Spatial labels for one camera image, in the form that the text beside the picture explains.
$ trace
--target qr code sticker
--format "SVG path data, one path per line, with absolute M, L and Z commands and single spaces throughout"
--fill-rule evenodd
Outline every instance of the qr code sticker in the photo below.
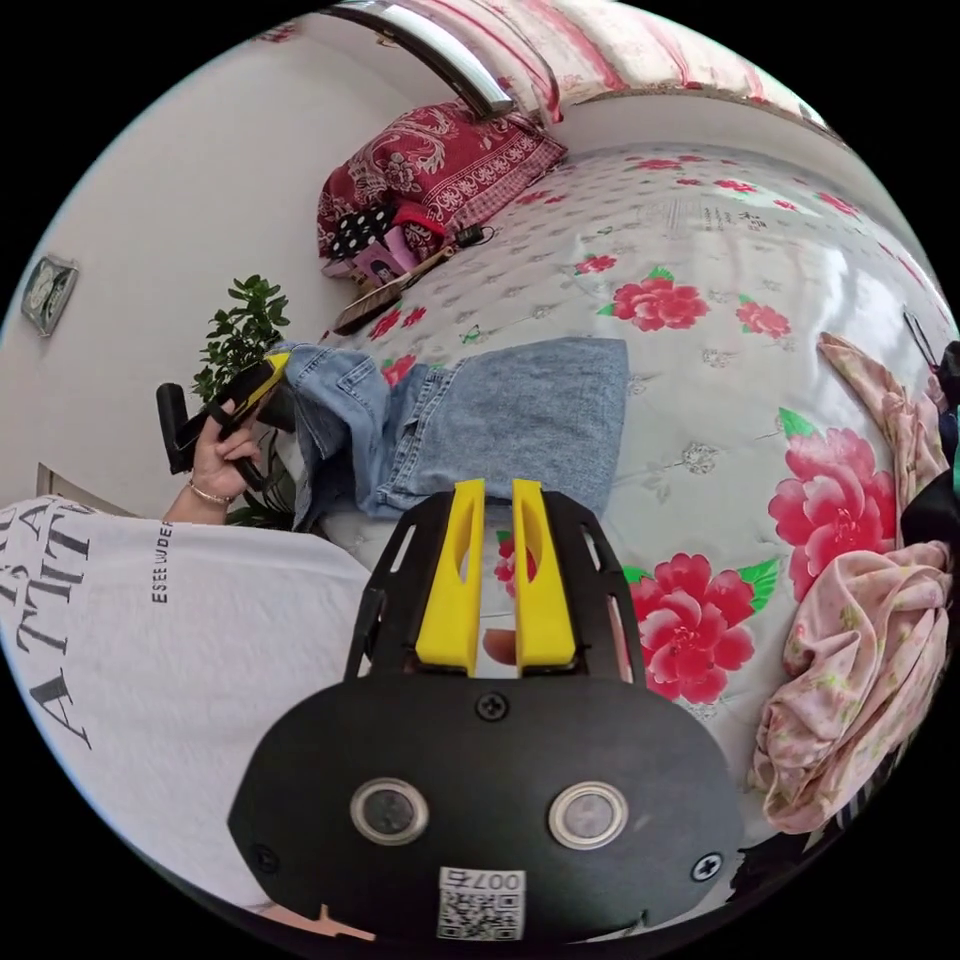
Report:
M 441 940 L 520 940 L 526 897 L 522 870 L 440 871 Z

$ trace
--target white wall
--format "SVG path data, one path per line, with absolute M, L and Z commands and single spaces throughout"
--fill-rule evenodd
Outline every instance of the white wall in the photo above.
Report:
M 397 52 L 372 39 L 370 49 Z M 157 385 L 190 383 L 206 321 L 231 306 L 235 276 L 281 284 L 291 334 L 317 338 L 350 299 L 343 281 L 320 274 L 320 188 L 414 105 L 314 40 L 250 43 L 128 128 L 37 251 L 80 264 L 54 336 L 40 340 L 20 318 L 20 291 L 4 325 L 0 504 L 35 496 L 43 463 L 123 510 L 158 516 L 182 478 L 166 464 Z
M 844 199 L 887 227 L 933 277 L 910 224 L 852 150 L 757 107 L 694 95 L 619 97 L 568 108 L 551 133 L 574 154 L 636 143 L 700 143 L 752 150 L 805 167 L 836 183 Z
M 300 21 L 302 35 L 315 43 L 331 47 L 362 63 L 391 89 L 417 106 L 443 103 L 456 94 L 429 67 L 402 47 L 381 46 L 377 35 L 367 27 L 322 13 L 311 13 Z

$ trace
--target white t-shirt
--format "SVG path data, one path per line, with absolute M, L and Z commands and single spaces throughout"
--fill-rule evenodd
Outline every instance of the white t-shirt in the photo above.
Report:
M 261 737 L 342 678 L 367 571 L 317 537 L 0 510 L 0 634 L 47 743 L 103 819 L 233 904 L 266 897 L 226 819 Z

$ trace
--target denim jacket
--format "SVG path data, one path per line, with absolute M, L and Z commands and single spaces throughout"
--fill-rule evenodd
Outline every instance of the denim jacket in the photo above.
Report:
M 459 361 L 415 364 L 391 387 L 366 354 L 316 344 L 290 351 L 304 473 L 294 529 L 347 500 L 399 517 L 431 494 L 482 477 L 509 501 L 537 480 L 601 514 L 620 453 L 629 368 L 622 340 L 567 337 Z

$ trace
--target pillow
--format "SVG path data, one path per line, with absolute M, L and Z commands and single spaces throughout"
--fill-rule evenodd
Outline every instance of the pillow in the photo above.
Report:
M 327 178 L 317 211 L 320 256 L 331 255 L 340 219 L 407 201 L 443 226 L 446 238 L 486 223 L 552 170 L 567 148 L 519 113 L 477 121 L 462 101 L 398 117 Z M 407 232 L 419 260 L 444 238 Z

